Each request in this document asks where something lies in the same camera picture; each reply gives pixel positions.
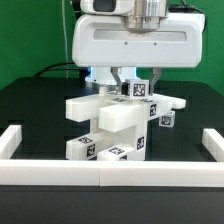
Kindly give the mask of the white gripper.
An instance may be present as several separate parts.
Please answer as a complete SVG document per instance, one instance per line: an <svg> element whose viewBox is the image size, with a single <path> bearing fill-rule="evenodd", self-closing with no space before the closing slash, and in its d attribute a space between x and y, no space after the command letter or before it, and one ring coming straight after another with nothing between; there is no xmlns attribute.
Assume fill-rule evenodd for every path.
<svg viewBox="0 0 224 224"><path fill-rule="evenodd" d="M119 67L152 69L149 94L162 68L197 66L202 57L204 16L172 13L167 0L80 0L72 59L80 67L112 67L116 92L126 95Z"/></svg>

